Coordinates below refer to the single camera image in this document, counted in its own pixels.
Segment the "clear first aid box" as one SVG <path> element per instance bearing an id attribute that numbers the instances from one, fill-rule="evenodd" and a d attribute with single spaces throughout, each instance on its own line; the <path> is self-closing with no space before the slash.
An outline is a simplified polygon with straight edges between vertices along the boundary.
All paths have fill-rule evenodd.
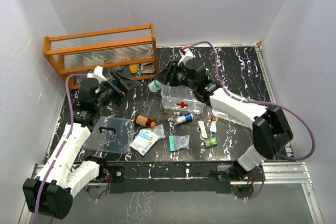
<path id="1" fill-rule="evenodd" d="M 167 110 L 179 110 L 195 114 L 203 113 L 205 104 L 199 102 L 193 90 L 188 87 L 165 85 L 161 89 L 161 97 L 162 106 Z"/>

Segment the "white bottle green band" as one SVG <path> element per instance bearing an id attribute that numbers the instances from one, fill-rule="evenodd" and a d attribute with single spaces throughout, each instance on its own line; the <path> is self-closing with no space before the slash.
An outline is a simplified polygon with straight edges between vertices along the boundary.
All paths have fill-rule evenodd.
<path id="1" fill-rule="evenodd" d="M 162 84 L 157 80 L 153 80 L 148 84 L 148 88 L 151 92 L 158 92 L 162 87 Z"/>

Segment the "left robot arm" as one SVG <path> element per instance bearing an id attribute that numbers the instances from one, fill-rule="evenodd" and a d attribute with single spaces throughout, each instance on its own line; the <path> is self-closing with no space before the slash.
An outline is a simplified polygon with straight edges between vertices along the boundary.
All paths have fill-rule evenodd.
<path id="1" fill-rule="evenodd" d="M 104 181 L 108 177 L 107 161 L 103 157 L 88 156 L 72 170 L 78 153 L 88 139 L 98 142 L 98 149 L 108 152 L 109 146 L 116 153 L 125 153 L 133 134 L 133 123 L 128 119 L 107 119 L 101 109 L 109 103 L 120 105 L 127 94 L 140 83 L 111 71 L 108 80 L 101 67 L 84 74 L 78 96 L 71 98 L 66 88 L 70 111 L 70 123 L 47 163 L 34 178 L 23 184 L 28 210 L 39 216 L 64 219 L 70 212 L 73 200 L 91 180 Z"/>

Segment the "brown bottle orange cap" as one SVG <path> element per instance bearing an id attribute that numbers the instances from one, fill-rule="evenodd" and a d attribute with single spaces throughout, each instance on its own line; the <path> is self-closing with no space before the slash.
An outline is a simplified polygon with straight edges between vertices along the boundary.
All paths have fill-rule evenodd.
<path id="1" fill-rule="evenodd" d="M 142 116 L 142 115 L 136 115 L 134 118 L 134 121 L 136 124 L 142 126 L 142 127 L 150 127 L 154 128 L 156 126 L 156 123 L 150 120 L 149 118 Z"/>

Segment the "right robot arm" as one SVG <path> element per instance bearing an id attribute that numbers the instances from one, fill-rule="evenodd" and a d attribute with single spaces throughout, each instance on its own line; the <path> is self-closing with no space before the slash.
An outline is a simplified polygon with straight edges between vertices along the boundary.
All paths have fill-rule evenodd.
<path id="1" fill-rule="evenodd" d="M 247 180 L 253 169 L 265 160 L 274 158 L 292 139 L 293 133 L 283 110 L 273 104 L 258 105 L 229 92 L 213 80 L 199 59 L 185 63 L 170 61 L 164 70 L 149 84 L 152 92 L 164 85 L 185 86 L 193 90 L 195 97 L 213 109 L 231 114 L 253 132 L 253 144 L 221 176 Z"/>

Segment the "white blue medicine packet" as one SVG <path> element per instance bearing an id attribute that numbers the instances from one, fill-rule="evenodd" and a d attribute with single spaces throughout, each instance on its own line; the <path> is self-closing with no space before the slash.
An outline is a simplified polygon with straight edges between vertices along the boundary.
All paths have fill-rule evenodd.
<path id="1" fill-rule="evenodd" d="M 130 144 L 131 148 L 144 156 L 149 149 L 158 141 L 159 136 L 150 130 L 140 130 Z"/>

